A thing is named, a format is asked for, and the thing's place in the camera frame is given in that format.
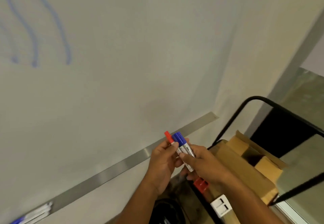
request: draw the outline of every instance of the right hand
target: right hand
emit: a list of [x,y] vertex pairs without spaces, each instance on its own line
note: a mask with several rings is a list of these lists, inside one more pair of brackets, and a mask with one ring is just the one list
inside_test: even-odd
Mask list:
[[226,179],[232,175],[204,146],[190,145],[190,147],[196,158],[185,153],[180,153],[179,156],[183,162],[189,164],[195,171],[190,173],[187,167],[184,167],[180,175],[188,174],[188,180],[195,180],[200,176],[204,180],[217,185],[225,183]]

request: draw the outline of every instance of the hand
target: hand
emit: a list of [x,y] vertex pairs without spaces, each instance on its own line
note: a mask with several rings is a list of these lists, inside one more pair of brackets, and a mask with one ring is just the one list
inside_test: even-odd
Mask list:
[[180,175],[188,173],[188,180],[196,180],[198,176],[213,184],[224,183],[232,173],[221,164],[217,158],[203,146],[190,145],[196,158],[180,153],[180,158],[183,162],[189,164],[195,171],[190,173],[187,167],[184,167]]
[[180,167],[183,164],[176,153],[178,146],[178,142],[170,145],[170,143],[164,141],[152,152],[150,164],[143,182],[152,186],[156,190],[157,195],[162,194],[166,189],[174,168]]

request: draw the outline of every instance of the left hand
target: left hand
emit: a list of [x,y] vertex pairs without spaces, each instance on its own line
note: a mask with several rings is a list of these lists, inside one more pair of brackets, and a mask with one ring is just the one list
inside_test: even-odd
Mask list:
[[176,153],[179,144],[174,142],[170,145],[166,140],[158,145],[152,152],[150,164],[143,181],[150,184],[157,195],[166,189],[174,168],[180,167],[183,162]]

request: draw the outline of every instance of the blue marker drawing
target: blue marker drawing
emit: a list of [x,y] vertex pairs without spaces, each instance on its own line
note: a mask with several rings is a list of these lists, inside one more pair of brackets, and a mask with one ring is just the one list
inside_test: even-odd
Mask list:
[[27,23],[27,21],[22,17],[22,15],[16,9],[16,6],[15,6],[14,2],[12,0],[7,0],[7,3],[9,5],[9,7],[10,7],[10,10],[18,18],[20,23],[24,26],[27,33],[29,34],[29,37],[30,37],[30,39],[32,41],[33,53],[34,53],[33,61],[32,61],[31,64],[32,64],[33,67],[37,67],[37,64],[38,64],[38,40],[37,40],[37,37],[36,37],[33,29],[31,28],[31,26]]
[[19,63],[19,58],[18,58],[18,49],[16,46],[16,43],[14,41],[14,38],[12,37],[12,35],[10,34],[9,30],[5,27],[5,25],[0,22],[0,29],[2,30],[4,36],[6,37],[9,46],[11,48],[11,61],[15,64]]
[[62,42],[65,48],[65,54],[66,54],[66,64],[69,65],[71,64],[71,49],[70,49],[70,45],[67,41],[66,35],[65,35],[65,31],[63,28],[63,24],[60,21],[59,15],[58,13],[54,10],[54,8],[49,4],[49,2],[47,0],[40,0],[44,7],[46,7],[48,9],[48,11],[51,13],[52,17],[54,18],[55,24],[57,26],[57,28],[59,29],[61,38],[62,38]]

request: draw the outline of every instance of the black metal frame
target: black metal frame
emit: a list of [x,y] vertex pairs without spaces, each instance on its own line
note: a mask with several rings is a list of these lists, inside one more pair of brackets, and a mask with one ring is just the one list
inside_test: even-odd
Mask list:
[[[230,120],[227,122],[227,124],[225,125],[225,127],[221,130],[221,132],[219,133],[219,135],[217,136],[216,140],[213,142],[212,146],[210,146],[208,149],[210,149],[211,147],[215,146],[217,143],[220,142],[221,137],[224,135],[224,133],[226,132],[226,130],[229,128],[229,126],[231,126],[231,124],[233,123],[233,121],[236,119],[236,117],[240,114],[240,112],[243,110],[243,108],[247,105],[247,103],[249,103],[252,100],[261,100],[265,103],[267,103],[268,105],[270,105],[273,108],[279,109],[287,114],[289,114],[290,116],[294,117],[295,119],[298,119],[299,121],[303,122],[304,124],[310,126],[311,128],[313,128],[316,133],[320,136],[322,136],[324,138],[324,131],[315,126],[314,124],[310,123],[309,121],[303,119],[302,117],[294,114],[293,112],[287,110],[286,108],[282,107],[281,105],[273,102],[272,100],[269,100],[268,98],[262,97],[262,96],[251,96],[249,98],[247,98],[240,106],[239,108],[236,110],[236,112],[233,114],[233,116],[230,118]],[[277,199],[275,199],[272,203],[270,203],[270,205],[275,205],[279,202],[282,201],[286,201],[289,198],[292,198],[294,196],[296,196],[297,194],[306,191],[307,189],[310,189],[311,187],[321,183],[324,181],[324,172],[315,176],[314,178],[306,181],[305,183],[291,189],[290,191],[282,194],[280,197],[278,197]],[[207,206],[207,201],[205,200],[205,198],[203,197],[203,195],[198,191],[198,190],[194,190],[196,196],[199,198],[199,200],[201,201],[201,203],[203,204],[203,206],[206,208],[207,212],[210,212],[210,208],[208,206],[210,206],[210,204],[208,204]],[[214,215],[211,216],[213,221],[215,223],[219,223],[220,219],[217,218],[218,220],[215,220]]]

